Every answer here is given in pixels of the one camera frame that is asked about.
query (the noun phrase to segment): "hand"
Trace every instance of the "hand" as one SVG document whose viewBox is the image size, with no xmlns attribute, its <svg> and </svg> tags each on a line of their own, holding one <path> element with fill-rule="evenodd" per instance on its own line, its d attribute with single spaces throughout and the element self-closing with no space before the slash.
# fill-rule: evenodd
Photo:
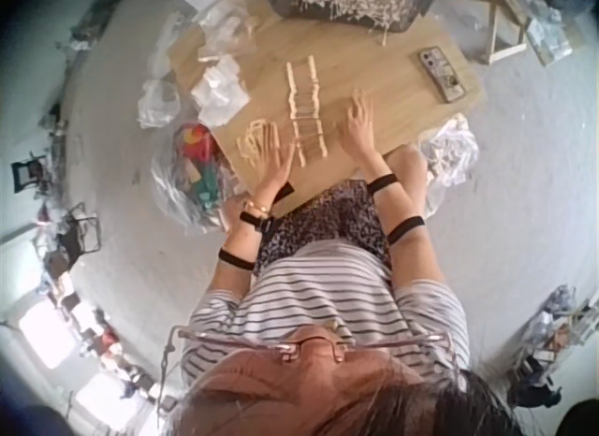
<svg viewBox="0 0 599 436">
<path fill-rule="evenodd" d="M 343 150 L 361 165 L 374 148 L 374 106 L 362 92 L 354 92 L 352 102 L 347 108 L 345 132 L 340 138 Z"/>
<path fill-rule="evenodd" d="M 257 167 L 260 171 L 260 183 L 256 188 L 256 193 L 259 191 L 270 201 L 274 200 L 289 179 L 295 149 L 295 144 L 281 147 L 274 123 L 264 126 L 264 139 L 261 144 L 258 144 Z"/>
</svg>

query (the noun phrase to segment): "woman's right hand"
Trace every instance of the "woman's right hand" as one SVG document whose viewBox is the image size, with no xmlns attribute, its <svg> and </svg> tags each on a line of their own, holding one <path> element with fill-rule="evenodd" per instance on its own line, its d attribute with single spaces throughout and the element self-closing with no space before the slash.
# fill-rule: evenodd
<svg viewBox="0 0 599 436">
<path fill-rule="evenodd" d="M 343 150 L 361 166 L 368 158 L 377 154 L 374 148 L 374 106 L 362 92 L 354 92 L 347 108 L 345 131 L 340 141 Z"/>
</svg>

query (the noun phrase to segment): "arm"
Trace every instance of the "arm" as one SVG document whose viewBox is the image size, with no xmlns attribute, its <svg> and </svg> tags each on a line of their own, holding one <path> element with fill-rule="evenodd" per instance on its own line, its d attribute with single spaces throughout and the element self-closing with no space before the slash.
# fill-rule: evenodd
<svg viewBox="0 0 599 436">
<path fill-rule="evenodd" d="M 374 148 L 373 105 L 361 96 L 352 99 L 352 106 L 347 111 L 347 129 L 342 136 L 342 146 L 358 164 L 366 182 L 392 172 Z M 373 199 L 386 235 L 405 219 L 420 214 L 399 182 L 378 191 Z M 396 287 L 408 286 L 414 280 L 444 280 L 425 226 L 410 230 L 389 251 Z"/>
<path fill-rule="evenodd" d="M 295 146 L 281 148 L 273 125 L 268 124 L 265 128 L 265 140 L 258 149 L 257 167 L 261 181 L 254 193 L 253 202 L 270 210 L 274 198 L 289 178 Z M 250 209 L 248 212 L 258 218 L 264 217 L 258 210 Z M 261 241 L 262 234 L 253 225 L 238 220 L 228 234 L 223 249 L 244 261 L 254 263 Z M 252 271 L 237 268 L 219 259 L 208 292 L 226 290 L 243 298 L 250 290 L 251 279 Z"/>
</svg>

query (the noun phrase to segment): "bright window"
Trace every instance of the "bright window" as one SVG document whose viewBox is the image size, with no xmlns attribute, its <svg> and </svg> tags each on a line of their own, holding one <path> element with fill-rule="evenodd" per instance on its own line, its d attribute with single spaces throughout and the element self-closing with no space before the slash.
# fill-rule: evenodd
<svg viewBox="0 0 599 436">
<path fill-rule="evenodd" d="M 49 300 L 31 307 L 19 327 L 48 369 L 62 363 L 75 348 L 75 337 Z"/>
<path fill-rule="evenodd" d="M 139 407 L 135 398 L 121 400 L 122 394 L 121 382 L 101 372 L 77 393 L 75 399 L 97 420 L 119 431 L 126 427 Z"/>
<path fill-rule="evenodd" d="M 143 427 L 141 427 L 138 436 L 159 436 L 164 425 L 165 419 L 162 417 L 157 418 L 156 409 L 154 408 L 143 424 Z"/>
</svg>

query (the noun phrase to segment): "short sleeve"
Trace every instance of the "short sleeve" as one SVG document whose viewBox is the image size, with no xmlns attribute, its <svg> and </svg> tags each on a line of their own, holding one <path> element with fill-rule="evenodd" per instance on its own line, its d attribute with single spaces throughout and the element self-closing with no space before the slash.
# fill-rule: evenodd
<svg viewBox="0 0 599 436">
<path fill-rule="evenodd" d="M 470 347 L 466 313 L 458 297 L 447 286 L 415 280 L 394 290 L 395 301 L 415 333 L 448 333 L 453 340 L 459 367 L 469 369 Z"/>
<path fill-rule="evenodd" d="M 241 299 L 226 290 L 206 294 L 192 311 L 188 326 L 197 333 L 219 333 L 229 325 Z M 191 385 L 205 371 L 226 355 L 222 348 L 185 340 L 181 357 L 183 381 Z"/>
</svg>

